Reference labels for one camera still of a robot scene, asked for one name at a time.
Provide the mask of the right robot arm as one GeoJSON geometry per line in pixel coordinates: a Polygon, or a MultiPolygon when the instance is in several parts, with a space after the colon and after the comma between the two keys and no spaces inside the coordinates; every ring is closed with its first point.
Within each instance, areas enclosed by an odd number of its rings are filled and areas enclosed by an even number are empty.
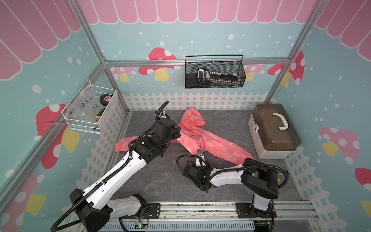
{"type": "Polygon", "coordinates": [[[254,192],[252,203],[236,205],[239,218],[276,217],[273,201],[278,198],[279,190],[288,183],[289,171],[254,159],[245,159],[243,164],[230,168],[212,169],[201,157],[197,157],[196,162],[188,161],[183,168],[179,163],[183,157],[176,160],[178,168],[202,191],[208,192],[212,187],[224,185],[244,185],[254,192]]]}

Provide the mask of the pink patterned kids jacket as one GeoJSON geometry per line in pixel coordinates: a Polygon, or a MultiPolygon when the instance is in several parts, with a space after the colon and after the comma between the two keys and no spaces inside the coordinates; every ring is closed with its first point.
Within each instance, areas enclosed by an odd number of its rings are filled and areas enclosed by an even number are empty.
{"type": "MultiPolygon", "coordinates": [[[[127,136],[116,143],[116,151],[127,152],[128,143],[148,129],[154,122],[153,118],[153,113],[150,111],[133,112],[128,128],[128,134],[133,134],[133,136],[127,136]]],[[[216,123],[214,129],[224,129],[221,125],[228,120],[218,111],[200,113],[195,108],[184,112],[172,111],[171,119],[180,120],[181,137],[171,141],[166,154],[195,155],[198,150],[202,150],[235,165],[244,163],[246,158],[253,158],[250,152],[240,146],[202,128],[202,126],[211,126],[212,123],[216,123]]]]}

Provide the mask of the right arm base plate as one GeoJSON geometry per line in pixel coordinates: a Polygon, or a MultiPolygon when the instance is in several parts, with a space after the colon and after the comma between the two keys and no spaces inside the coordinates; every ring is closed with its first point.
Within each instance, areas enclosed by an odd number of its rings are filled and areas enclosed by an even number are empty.
{"type": "Polygon", "coordinates": [[[236,210],[238,218],[276,218],[277,214],[273,203],[270,203],[266,211],[258,210],[252,203],[237,203],[236,210]]]}

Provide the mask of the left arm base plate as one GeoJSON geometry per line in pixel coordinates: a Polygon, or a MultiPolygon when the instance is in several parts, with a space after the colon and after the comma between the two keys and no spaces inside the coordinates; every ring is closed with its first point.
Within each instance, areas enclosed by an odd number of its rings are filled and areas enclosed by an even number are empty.
{"type": "Polygon", "coordinates": [[[139,209],[133,216],[125,216],[126,219],[159,219],[161,204],[147,204],[139,209]]]}

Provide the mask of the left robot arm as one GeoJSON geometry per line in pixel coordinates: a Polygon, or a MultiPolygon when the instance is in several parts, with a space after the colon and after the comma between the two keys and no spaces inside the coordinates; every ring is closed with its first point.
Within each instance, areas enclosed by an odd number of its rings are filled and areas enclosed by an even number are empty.
{"type": "Polygon", "coordinates": [[[111,198],[135,173],[154,158],[162,157],[171,141],[180,138],[180,131],[181,128],[173,120],[157,118],[150,129],[128,143],[124,158],[101,179],[84,190],[75,189],[70,194],[71,208],[50,230],[57,232],[82,223],[88,232],[97,232],[112,219],[140,217],[147,207],[147,201],[140,194],[121,200],[111,198]]]}

